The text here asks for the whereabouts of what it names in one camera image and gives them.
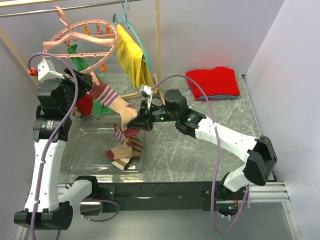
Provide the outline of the red patterned sock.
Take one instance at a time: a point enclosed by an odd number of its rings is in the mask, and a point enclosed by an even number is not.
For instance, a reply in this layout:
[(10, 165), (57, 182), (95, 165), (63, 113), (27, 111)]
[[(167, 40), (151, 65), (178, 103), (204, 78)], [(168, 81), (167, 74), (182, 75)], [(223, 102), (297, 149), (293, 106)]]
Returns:
[(93, 97), (86, 93), (82, 98), (77, 100), (76, 107), (81, 115), (90, 115), (93, 109)]

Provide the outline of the brown striped sock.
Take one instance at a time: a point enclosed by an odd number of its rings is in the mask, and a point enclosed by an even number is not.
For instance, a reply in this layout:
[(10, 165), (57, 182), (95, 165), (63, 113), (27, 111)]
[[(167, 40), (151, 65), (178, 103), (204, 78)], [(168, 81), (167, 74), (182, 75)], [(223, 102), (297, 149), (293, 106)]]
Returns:
[(132, 154), (116, 160), (112, 160), (111, 164), (116, 168), (127, 171), (129, 167), (134, 163), (134, 161), (139, 161), (141, 158), (141, 153), (144, 148), (144, 144), (136, 137), (131, 137), (132, 140)]

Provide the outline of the pink round clip hanger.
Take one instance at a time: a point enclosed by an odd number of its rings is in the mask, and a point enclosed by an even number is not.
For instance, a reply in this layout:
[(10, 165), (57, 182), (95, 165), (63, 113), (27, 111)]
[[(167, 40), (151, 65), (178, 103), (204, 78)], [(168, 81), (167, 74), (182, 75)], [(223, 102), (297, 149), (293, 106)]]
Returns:
[(94, 64), (80, 71), (83, 74), (92, 75), (96, 69), (103, 67), (116, 51), (119, 38), (116, 27), (110, 22), (100, 19), (89, 19), (72, 24), (59, 5), (55, 5), (54, 9), (65, 28), (43, 43), (43, 52), (49, 53), (50, 50), (58, 48), (60, 45), (71, 47), (72, 44), (81, 44), (99, 47), (101, 51), (89, 51), (85, 49), (78, 50), (76, 53), (55, 54), (55, 56), (64, 59), (95, 59)]

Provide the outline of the beige purple striped sock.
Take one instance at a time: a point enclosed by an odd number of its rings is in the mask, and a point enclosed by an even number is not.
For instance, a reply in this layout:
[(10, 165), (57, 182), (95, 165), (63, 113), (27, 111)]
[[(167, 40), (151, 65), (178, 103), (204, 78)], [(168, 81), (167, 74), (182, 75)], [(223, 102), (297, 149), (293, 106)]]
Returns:
[(113, 129), (120, 145), (107, 150), (106, 157), (110, 160), (127, 158), (133, 153), (133, 142), (129, 137), (123, 134), (115, 122), (113, 123)]

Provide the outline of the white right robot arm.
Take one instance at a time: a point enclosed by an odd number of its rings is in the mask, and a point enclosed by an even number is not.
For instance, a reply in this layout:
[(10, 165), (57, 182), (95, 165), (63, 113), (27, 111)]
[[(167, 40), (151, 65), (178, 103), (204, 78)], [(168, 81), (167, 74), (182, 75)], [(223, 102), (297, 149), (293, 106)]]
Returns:
[(178, 89), (165, 93), (163, 105), (152, 103), (154, 96), (147, 85), (143, 85), (138, 93), (144, 100), (137, 117), (127, 125), (128, 128), (151, 131), (154, 123), (174, 122), (180, 133), (215, 144), (219, 150), (227, 150), (243, 161), (241, 167), (226, 173), (217, 184), (214, 193), (221, 200), (232, 199), (247, 185), (266, 185), (278, 161), (268, 137), (245, 135), (214, 122), (208, 116), (189, 108), (187, 99)]

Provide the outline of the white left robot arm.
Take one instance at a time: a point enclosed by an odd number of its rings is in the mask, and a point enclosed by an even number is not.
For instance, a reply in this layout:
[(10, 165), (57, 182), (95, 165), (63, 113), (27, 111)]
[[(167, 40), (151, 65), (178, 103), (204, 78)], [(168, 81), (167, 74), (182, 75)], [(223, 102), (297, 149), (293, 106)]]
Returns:
[(14, 214), (14, 223), (36, 230), (67, 230), (74, 210), (84, 200), (100, 195), (97, 178), (79, 176), (62, 195), (58, 182), (63, 153), (72, 124), (74, 99), (92, 89), (92, 77), (75, 72), (76, 83), (55, 70), (38, 69), (40, 102), (33, 125), (34, 170), (24, 209)]

